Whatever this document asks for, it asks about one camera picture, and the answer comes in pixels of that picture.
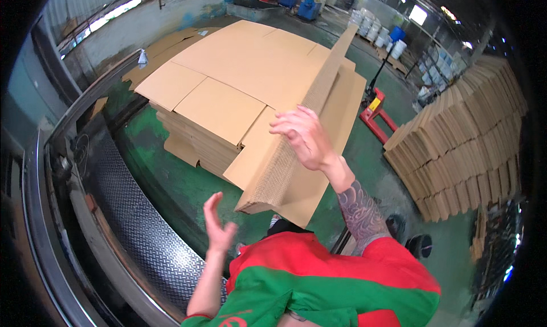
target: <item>diamond plate metal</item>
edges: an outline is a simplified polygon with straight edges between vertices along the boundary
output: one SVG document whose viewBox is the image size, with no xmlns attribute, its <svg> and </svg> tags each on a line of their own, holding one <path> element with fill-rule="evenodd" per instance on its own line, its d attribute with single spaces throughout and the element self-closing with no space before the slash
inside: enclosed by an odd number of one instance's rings
<svg viewBox="0 0 547 327">
<path fill-rule="evenodd" d="M 95 197 L 120 244 L 158 293 L 185 312 L 205 262 L 144 195 L 101 115 L 80 134 L 76 160 L 86 191 Z M 222 302 L 225 296 L 223 285 Z"/>
</svg>

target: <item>tattooed arm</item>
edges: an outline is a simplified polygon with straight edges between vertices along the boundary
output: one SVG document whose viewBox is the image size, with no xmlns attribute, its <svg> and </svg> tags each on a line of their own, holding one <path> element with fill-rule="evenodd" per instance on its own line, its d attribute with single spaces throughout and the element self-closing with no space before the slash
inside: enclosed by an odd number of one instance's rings
<svg viewBox="0 0 547 327">
<path fill-rule="evenodd" d="M 296 110 L 276 113 L 276 118 L 270 123 L 270 133 L 284 135 L 303 166 L 325 173 L 338 194 L 342 215 L 357 240 L 357 248 L 362 252 L 373 240 L 390 237 L 378 206 L 355 180 L 346 160 L 332 149 L 317 114 L 298 105 Z"/>
<path fill-rule="evenodd" d="M 321 170 L 338 196 L 347 229 L 356 239 L 359 253 L 374 240 L 391 236 L 378 206 L 355 180 L 342 156 L 331 156 Z"/>
</svg>

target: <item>red and green shirt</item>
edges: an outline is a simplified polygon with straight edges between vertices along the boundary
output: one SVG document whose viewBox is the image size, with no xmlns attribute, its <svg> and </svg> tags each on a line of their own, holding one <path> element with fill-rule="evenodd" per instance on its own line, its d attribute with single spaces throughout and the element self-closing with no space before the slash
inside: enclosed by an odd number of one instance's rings
<svg viewBox="0 0 547 327">
<path fill-rule="evenodd" d="M 331 255 L 313 233 L 282 232 L 241 248 L 230 263 L 228 297 L 216 317 L 190 326 L 276 326 L 286 310 L 320 326 L 425 326 L 440 286 L 389 237 L 361 257 Z"/>
</svg>

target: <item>shirt sleeve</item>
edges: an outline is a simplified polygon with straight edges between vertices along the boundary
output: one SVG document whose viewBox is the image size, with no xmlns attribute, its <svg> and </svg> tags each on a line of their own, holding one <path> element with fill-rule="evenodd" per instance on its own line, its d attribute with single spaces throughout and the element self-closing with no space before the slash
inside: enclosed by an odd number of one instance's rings
<svg viewBox="0 0 547 327">
<path fill-rule="evenodd" d="M 208 326 L 211 320 L 212 317 L 205 314 L 192 314 L 182 320 L 181 327 Z"/>
</svg>

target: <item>hand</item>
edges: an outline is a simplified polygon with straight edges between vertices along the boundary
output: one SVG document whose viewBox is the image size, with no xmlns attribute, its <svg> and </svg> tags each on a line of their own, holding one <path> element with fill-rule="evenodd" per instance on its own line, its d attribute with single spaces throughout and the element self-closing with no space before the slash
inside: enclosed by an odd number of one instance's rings
<svg viewBox="0 0 547 327">
<path fill-rule="evenodd" d="M 310 170 L 324 170 L 338 160 L 317 114 L 298 105 L 296 110 L 276 113 L 277 120 L 270 123 L 270 133 L 287 137 L 298 160 Z"/>
<path fill-rule="evenodd" d="M 232 246 L 234 235 L 237 232 L 237 225 L 228 222 L 222 228 L 221 220 L 218 219 L 217 206 L 222 201 L 222 192 L 215 193 L 203 204 L 205 215 L 205 228 L 209 236 L 209 250 L 225 253 Z"/>
</svg>

